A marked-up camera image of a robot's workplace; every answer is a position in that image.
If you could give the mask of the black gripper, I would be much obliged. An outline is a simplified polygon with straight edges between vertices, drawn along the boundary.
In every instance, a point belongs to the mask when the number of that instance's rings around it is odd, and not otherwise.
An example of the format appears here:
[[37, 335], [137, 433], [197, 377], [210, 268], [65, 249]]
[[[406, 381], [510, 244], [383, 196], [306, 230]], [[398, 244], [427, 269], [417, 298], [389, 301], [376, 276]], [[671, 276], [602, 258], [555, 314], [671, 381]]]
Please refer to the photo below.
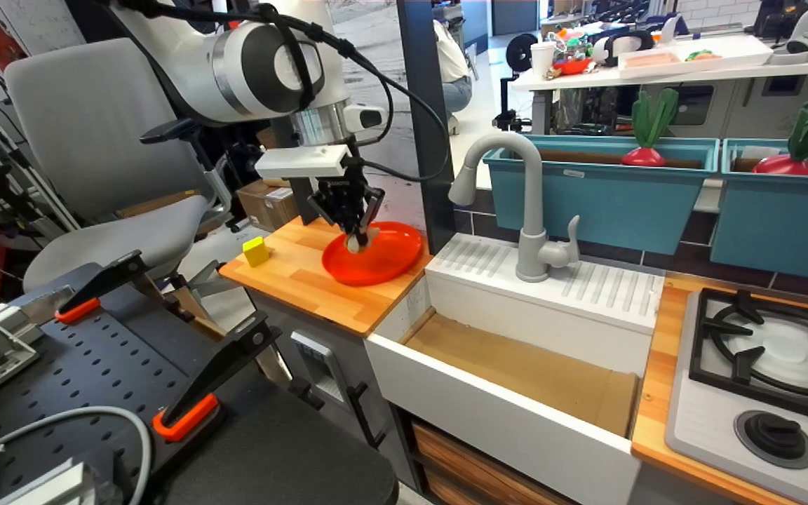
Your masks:
[[365, 162], [358, 157], [343, 161], [343, 176], [319, 176], [311, 206], [318, 213], [346, 230], [347, 244], [371, 244], [371, 223], [383, 200], [382, 189], [372, 189], [361, 175]]

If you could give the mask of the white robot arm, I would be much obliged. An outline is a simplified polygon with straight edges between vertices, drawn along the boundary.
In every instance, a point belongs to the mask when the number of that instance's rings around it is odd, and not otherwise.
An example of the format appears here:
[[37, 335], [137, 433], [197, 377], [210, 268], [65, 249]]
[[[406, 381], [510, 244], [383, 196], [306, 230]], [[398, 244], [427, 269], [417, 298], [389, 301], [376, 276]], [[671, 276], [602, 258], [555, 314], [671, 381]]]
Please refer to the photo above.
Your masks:
[[357, 47], [327, 30], [322, 0], [259, 0], [250, 12], [180, 9], [172, 0], [109, 0], [180, 101], [205, 123], [288, 120], [295, 140], [256, 161], [264, 179], [313, 179], [318, 216], [372, 242], [383, 200], [361, 175], [358, 143], [378, 140], [386, 116], [346, 89]]

